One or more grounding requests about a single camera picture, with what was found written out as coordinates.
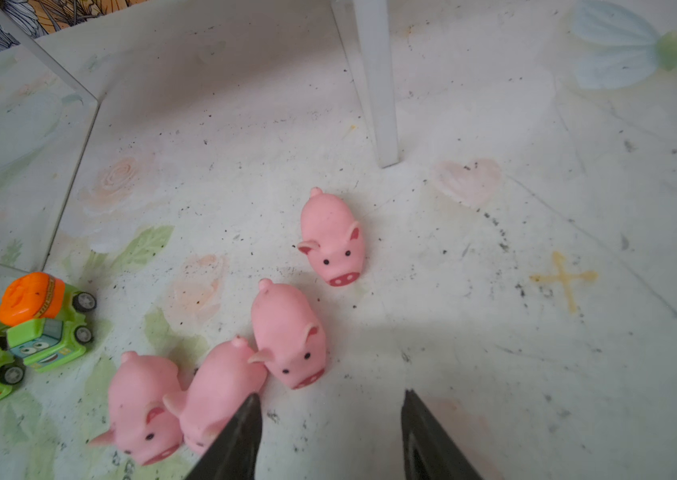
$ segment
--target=yellow stain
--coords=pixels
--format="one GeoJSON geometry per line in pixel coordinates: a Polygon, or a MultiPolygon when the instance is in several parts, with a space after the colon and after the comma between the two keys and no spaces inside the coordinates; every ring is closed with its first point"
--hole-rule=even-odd
{"type": "Polygon", "coordinates": [[[531,280],[538,283],[554,283],[560,282],[563,284],[563,290],[565,291],[565,298],[568,300],[568,311],[571,313],[576,312],[576,301],[574,300],[574,293],[571,290],[571,280],[582,279],[587,282],[594,282],[597,280],[597,272],[594,270],[589,270],[583,272],[583,274],[574,274],[571,275],[565,271],[565,256],[560,252],[552,252],[552,262],[555,263],[557,267],[557,275],[531,275],[531,280]]]}

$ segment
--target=red inner ear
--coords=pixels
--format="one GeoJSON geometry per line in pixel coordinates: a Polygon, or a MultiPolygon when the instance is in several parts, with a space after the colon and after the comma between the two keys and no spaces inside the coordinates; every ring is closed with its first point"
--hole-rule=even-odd
{"type": "Polygon", "coordinates": [[[152,408],[149,411],[149,413],[146,414],[146,424],[149,425],[149,422],[151,422],[156,416],[160,415],[161,413],[165,413],[165,408],[162,407],[152,408]]]}

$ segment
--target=black tire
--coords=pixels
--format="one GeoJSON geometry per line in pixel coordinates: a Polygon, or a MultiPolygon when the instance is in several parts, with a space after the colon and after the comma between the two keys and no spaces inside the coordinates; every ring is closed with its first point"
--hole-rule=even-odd
{"type": "Polygon", "coordinates": [[[0,383],[18,385],[24,379],[24,369],[14,364],[0,367],[0,383]]]}
{"type": "Polygon", "coordinates": [[[77,293],[72,297],[72,306],[80,313],[92,312],[96,309],[96,297],[87,292],[77,293]]]}
{"type": "Polygon", "coordinates": [[[74,338],[80,342],[81,345],[85,345],[86,343],[91,343],[94,341],[94,334],[90,331],[90,329],[86,326],[78,326],[74,330],[74,338]]]}

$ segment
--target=toy pig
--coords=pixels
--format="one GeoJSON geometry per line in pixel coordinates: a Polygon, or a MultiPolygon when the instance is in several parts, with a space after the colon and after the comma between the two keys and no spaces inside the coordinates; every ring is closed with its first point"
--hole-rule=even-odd
{"type": "Polygon", "coordinates": [[[249,364],[253,349],[237,336],[210,351],[185,392],[165,395],[165,407],[179,417],[186,444],[205,453],[242,402],[266,381],[264,365],[249,364]]]}
{"type": "Polygon", "coordinates": [[[304,241],[298,249],[329,285],[348,285],[360,277],[365,262],[363,232],[342,199],[312,188],[301,210],[301,235],[304,241]]]}
{"type": "Polygon", "coordinates": [[[314,383],[325,371],[325,332],[295,286],[258,282],[250,316],[258,351],[248,362],[266,368],[291,389],[314,383]]]}
{"type": "Polygon", "coordinates": [[[161,356],[122,354],[122,365],[109,385],[109,430],[91,445],[113,443],[139,465],[171,456],[183,441],[179,419],[162,398],[181,390],[179,367],[161,356]]]}

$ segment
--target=orange mixer drum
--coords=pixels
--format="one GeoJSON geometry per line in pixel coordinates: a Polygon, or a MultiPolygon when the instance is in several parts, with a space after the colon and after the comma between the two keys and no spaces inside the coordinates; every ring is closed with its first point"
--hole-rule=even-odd
{"type": "Polygon", "coordinates": [[[16,326],[33,318],[55,318],[64,301],[64,282],[42,272],[11,283],[0,304],[0,321],[16,326]]]}

